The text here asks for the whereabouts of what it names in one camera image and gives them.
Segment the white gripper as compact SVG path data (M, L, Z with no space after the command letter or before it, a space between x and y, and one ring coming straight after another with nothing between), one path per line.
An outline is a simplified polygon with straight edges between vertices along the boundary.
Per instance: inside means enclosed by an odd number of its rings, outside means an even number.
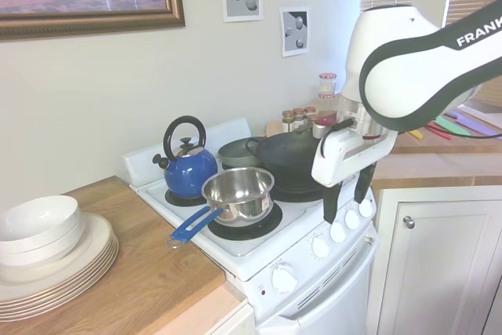
M338 198L343 187L341 181L359 173L354 199L361 204L369 190L377 161L388 155L394 147L397 133L389 131L375 140L364 140L352 130L326 134L319 142L312 178L325 187L323 190L323 219L332 224L336 219Z

